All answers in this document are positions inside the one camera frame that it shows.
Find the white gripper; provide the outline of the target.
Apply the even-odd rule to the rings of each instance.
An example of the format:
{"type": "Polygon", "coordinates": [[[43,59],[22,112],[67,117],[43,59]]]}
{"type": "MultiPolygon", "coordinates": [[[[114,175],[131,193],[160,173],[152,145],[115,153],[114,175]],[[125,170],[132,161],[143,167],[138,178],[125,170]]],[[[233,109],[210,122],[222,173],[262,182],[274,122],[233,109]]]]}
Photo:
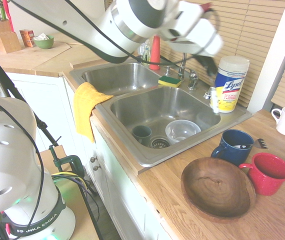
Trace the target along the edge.
{"type": "Polygon", "coordinates": [[[168,42],[171,49],[195,55],[195,59],[207,67],[207,75],[214,77],[218,67],[213,58],[222,48],[223,40],[209,20],[201,18],[187,36],[168,42]]]}

